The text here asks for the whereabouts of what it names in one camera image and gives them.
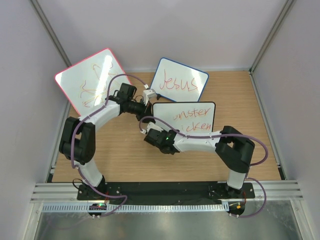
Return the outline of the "black framed whiteboard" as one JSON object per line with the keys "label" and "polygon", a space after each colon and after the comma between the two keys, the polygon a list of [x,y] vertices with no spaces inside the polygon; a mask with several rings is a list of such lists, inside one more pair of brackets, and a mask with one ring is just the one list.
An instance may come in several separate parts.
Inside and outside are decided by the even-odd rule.
{"label": "black framed whiteboard", "polygon": [[205,102],[157,102],[153,116],[184,134],[211,133],[214,128],[216,104]]}

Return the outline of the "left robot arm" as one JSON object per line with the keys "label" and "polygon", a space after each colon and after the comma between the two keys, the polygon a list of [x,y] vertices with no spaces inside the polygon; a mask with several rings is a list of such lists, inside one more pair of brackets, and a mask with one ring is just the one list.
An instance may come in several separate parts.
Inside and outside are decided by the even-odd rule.
{"label": "left robot arm", "polygon": [[123,83],[113,95],[107,95],[105,102],[87,116],[68,117],[65,121],[59,144],[59,152],[71,161],[71,166],[79,171],[88,194],[101,200],[106,194],[105,178],[94,161],[96,152],[96,132],[110,120],[123,113],[135,115],[138,121],[152,115],[151,98],[157,96],[153,89],[142,91],[140,101],[134,96],[137,88]]}

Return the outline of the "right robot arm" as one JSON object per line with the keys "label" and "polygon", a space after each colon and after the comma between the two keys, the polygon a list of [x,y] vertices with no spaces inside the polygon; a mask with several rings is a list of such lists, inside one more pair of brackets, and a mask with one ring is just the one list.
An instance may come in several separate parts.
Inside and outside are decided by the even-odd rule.
{"label": "right robot arm", "polygon": [[141,133],[145,135],[145,142],[158,148],[163,154],[174,155],[189,151],[216,154],[229,169],[225,190],[218,195],[234,199],[244,196],[243,184],[249,173],[255,144],[235,128],[225,126],[222,131],[204,136],[184,136],[178,130],[167,131],[151,122]]}

